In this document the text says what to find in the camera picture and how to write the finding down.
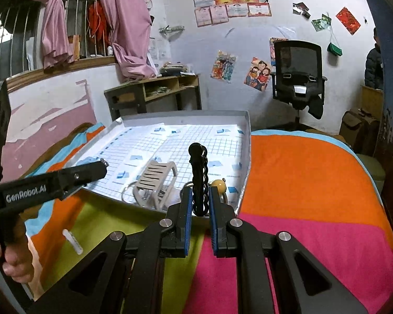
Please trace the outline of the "person's left hand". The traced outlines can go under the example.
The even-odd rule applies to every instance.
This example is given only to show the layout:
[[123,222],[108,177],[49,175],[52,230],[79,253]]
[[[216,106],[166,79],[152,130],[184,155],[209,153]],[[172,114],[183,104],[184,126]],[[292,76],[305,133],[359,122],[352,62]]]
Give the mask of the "person's left hand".
[[20,284],[28,284],[33,280],[35,269],[32,261],[33,256],[28,247],[25,221],[18,216],[14,227],[13,241],[6,243],[3,250],[0,244],[0,258],[4,257],[3,271],[13,281]]

